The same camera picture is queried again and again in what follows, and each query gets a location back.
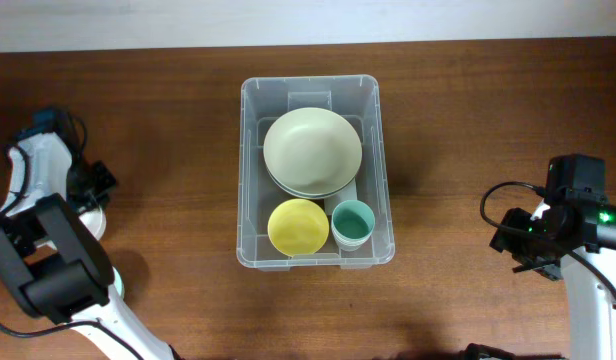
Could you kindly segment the white small bowl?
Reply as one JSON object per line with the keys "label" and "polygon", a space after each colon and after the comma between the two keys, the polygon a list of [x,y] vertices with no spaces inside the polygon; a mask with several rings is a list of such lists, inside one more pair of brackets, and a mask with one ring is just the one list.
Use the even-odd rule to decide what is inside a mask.
{"label": "white small bowl", "polygon": [[[100,241],[104,235],[107,226],[107,219],[102,207],[98,207],[94,210],[85,212],[79,216],[80,221],[86,226],[93,237]],[[48,239],[37,240],[34,242],[35,247],[40,249],[42,247],[48,247],[52,250],[56,250],[55,244]]]}

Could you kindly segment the mint green cup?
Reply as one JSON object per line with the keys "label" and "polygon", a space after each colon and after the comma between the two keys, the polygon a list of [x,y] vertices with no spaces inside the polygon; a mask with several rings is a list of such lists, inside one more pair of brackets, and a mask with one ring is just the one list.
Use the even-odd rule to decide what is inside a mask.
{"label": "mint green cup", "polygon": [[373,210],[359,200],[346,200],[338,204],[332,212],[331,228],[336,240],[344,244],[365,242],[376,225]]}

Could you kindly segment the cream cup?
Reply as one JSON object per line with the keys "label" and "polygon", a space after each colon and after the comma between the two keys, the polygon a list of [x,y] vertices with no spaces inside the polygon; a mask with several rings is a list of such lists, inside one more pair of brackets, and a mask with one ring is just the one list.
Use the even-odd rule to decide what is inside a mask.
{"label": "cream cup", "polygon": [[371,237],[371,234],[365,234],[361,238],[350,238],[340,233],[336,229],[332,230],[334,240],[337,246],[342,251],[352,252],[358,250],[362,245],[364,245]]}

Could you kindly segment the yellow small bowl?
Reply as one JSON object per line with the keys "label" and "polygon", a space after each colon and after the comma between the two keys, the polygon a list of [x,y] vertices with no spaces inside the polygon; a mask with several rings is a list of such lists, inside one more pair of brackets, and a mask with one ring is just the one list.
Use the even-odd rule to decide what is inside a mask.
{"label": "yellow small bowl", "polygon": [[291,199],[273,210],[267,232],[276,250],[294,257],[320,250],[329,236],[330,225],[324,210],[315,202]]}

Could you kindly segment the cream large bowl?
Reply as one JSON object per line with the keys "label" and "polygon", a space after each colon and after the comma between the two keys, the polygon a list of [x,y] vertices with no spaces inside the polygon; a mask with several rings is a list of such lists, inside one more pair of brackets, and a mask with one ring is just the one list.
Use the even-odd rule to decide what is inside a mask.
{"label": "cream large bowl", "polygon": [[344,185],[343,187],[333,191],[333,192],[329,192],[329,193],[323,193],[323,194],[307,194],[307,193],[302,193],[299,191],[295,191],[285,185],[283,185],[279,180],[277,180],[272,174],[268,173],[268,175],[270,176],[270,178],[272,179],[272,181],[279,187],[281,188],[283,191],[285,191],[286,193],[298,197],[298,198],[303,198],[303,199],[309,199],[309,200],[320,200],[320,199],[325,199],[331,196],[334,196],[335,194],[343,191],[348,185],[350,185],[353,180],[351,180],[348,184]]}

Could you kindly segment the blue bowl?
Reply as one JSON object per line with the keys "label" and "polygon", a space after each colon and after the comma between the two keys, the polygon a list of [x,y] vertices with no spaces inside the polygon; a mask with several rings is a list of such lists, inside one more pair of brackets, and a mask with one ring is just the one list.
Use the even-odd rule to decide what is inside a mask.
{"label": "blue bowl", "polygon": [[309,171],[300,171],[298,174],[282,171],[275,174],[270,168],[266,171],[282,190],[306,199],[323,199],[335,195],[351,184],[356,177],[356,173],[346,171],[342,173],[318,171],[316,174]]}

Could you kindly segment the beige large bowl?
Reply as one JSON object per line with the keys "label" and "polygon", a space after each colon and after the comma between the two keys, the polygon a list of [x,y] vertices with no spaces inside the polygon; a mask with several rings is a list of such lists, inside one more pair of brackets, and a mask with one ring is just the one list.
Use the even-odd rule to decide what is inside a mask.
{"label": "beige large bowl", "polygon": [[289,171],[358,173],[363,150],[354,127],[341,115],[322,108],[292,110],[273,122],[264,137],[266,168]]}

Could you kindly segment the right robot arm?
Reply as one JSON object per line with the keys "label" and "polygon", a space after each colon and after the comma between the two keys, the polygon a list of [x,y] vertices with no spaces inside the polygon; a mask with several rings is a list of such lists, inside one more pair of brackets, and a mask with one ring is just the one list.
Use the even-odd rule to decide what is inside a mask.
{"label": "right robot arm", "polygon": [[[496,222],[494,248],[518,257],[515,273],[546,271],[563,280],[572,359],[616,359],[616,206],[593,201],[542,204],[530,214],[510,209]],[[554,266],[557,273],[549,268]]]}

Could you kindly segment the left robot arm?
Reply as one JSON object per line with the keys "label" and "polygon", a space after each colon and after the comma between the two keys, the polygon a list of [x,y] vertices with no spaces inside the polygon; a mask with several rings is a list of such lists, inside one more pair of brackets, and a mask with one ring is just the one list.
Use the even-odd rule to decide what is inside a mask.
{"label": "left robot arm", "polygon": [[24,313],[52,327],[39,338],[74,330],[110,359],[176,359],[124,301],[121,276],[100,240],[117,180],[84,156],[88,131],[69,111],[47,107],[8,144],[8,195],[0,208],[0,280]]}

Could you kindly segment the clear plastic storage container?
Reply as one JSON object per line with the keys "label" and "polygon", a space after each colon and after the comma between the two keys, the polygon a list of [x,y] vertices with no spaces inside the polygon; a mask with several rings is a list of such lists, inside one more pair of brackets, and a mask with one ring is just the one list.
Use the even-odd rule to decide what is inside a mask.
{"label": "clear plastic storage container", "polygon": [[245,80],[238,261],[261,271],[363,269],[395,252],[378,81]]}

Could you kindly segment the mint small bowl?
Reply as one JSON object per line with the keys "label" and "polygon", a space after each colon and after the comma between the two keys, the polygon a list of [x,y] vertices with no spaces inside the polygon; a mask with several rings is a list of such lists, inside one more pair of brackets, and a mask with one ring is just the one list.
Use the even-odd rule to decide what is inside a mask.
{"label": "mint small bowl", "polygon": [[113,268],[113,272],[114,272],[114,287],[116,292],[118,293],[119,297],[121,299],[124,299],[125,297],[125,286],[123,283],[123,280],[121,278],[120,273],[118,272],[118,270],[116,268]]}

